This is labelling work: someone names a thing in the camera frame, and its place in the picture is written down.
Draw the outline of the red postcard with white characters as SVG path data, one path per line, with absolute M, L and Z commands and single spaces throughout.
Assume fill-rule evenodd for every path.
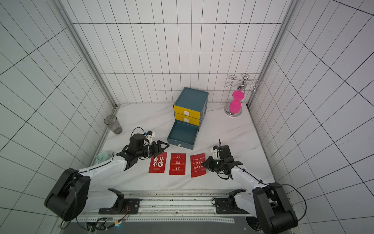
M 167 152 L 161 153 L 160 155 L 152 158 L 149 173 L 161 173 L 165 172 L 166 168 L 166 161 L 167 161 Z

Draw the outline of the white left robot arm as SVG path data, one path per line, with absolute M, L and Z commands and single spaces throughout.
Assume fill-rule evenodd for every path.
M 114 188 L 105 191 L 92 191 L 92 188 L 112 175 L 130 169 L 139 159 L 156 158 L 168 148 L 168 143 L 153 141 L 147 134 L 134 134 L 130 143 L 109 160 L 80 170 L 65 170 L 44 205 L 63 221 L 72 221 L 81 213 L 94 210 L 104 215 L 129 213 L 135 204 L 129 203 L 123 193 Z

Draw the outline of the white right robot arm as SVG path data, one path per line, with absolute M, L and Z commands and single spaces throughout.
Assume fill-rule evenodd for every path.
M 265 234 L 280 234 L 299 225 L 283 185 L 256 178 L 240 161 L 235 161 L 227 145 L 214 146 L 211 152 L 213 155 L 202 166 L 219 178 L 234 180 L 242 186 L 225 199 L 212 200 L 217 214 L 247 214 L 250 228 Z

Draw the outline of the teal bottom drawer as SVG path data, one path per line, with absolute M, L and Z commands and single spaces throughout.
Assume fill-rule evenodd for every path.
M 198 132 L 198 126 L 175 120 L 167 137 L 168 144 L 193 150 Z

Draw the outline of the teal drawer cabinet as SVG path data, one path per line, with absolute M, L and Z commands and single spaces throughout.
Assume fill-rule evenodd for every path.
M 174 105 L 201 112 L 200 128 L 206 114 L 207 101 L 208 92 L 185 87 Z

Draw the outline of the red postcard from bottom drawer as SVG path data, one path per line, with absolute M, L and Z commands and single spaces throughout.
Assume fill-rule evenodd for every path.
M 206 174 L 206 169 L 202 166 L 202 164 L 206 160 L 205 153 L 192 155 L 191 159 L 191 177 L 199 177 Z

